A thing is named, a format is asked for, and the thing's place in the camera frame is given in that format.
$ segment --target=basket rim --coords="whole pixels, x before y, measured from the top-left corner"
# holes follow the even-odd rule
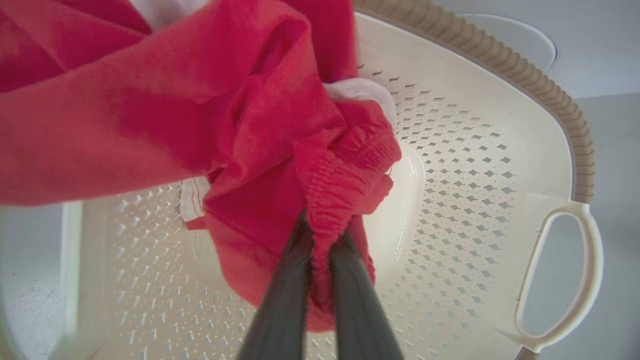
[[[561,126],[573,164],[571,199],[593,200],[593,142],[582,111],[541,70],[500,40],[428,0],[353,0],[354,11],[409,31],[474,62],[531,98]]]

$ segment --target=red cloth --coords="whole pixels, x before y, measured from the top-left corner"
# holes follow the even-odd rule
[[[400,157],[356,76],[350,0],[217,0],[166,30],[126,0],[0,2],[0,202],[35,205],[208,175],[229,285],[258,305],[298,213],[314,230],[308,327],[333,326],[327,255]]]

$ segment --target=basket handle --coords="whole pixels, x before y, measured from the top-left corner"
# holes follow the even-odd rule
[[[525,301],[527,299],[531,281],[536,269],[536,265],[540,258],[542,247],[547,238],[549,229],[553,221],[561,215],[570,215],[578,221],[580,232],[582,233],[582,242],[584,244],[584,265],[582,269],[582,279],[580,287],[573,302],[564,316],[545,334],[534,336],[522,323],[522,315],[524,313]],[[516,324],[522,335],[520,341],[522,345],[535,353],[540,353],[543,348],[557,343],[565,336],[569,335],[591,310],[593,303],[600,291],[602,284],[602,239],[594,218],[589,212],[589,204],[577,201],[569,203],[551,211],[543,225],[538,241],[534,248],[534,253],[529,262],[524,285],[520,292],[520,302],[516,307]]]

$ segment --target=white plastic basket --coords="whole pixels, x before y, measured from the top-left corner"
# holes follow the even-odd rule
[[[406,358],[534,358],[580,323],[602,279],[579,110],[511,49],[427,2],[356,8],[360,75],[392,92],[398,136],[426,170],[401,264],[376,284]],[[65,206],[52,360],[234,358],[255,310],[222,278],[208,233],[183,226],[179,195],[175,183]],[[564,318],[535,337],[523,307],[560,214],[579,221],[584,275]],[[335,359],[333,333],[307,341],[308,359]]]

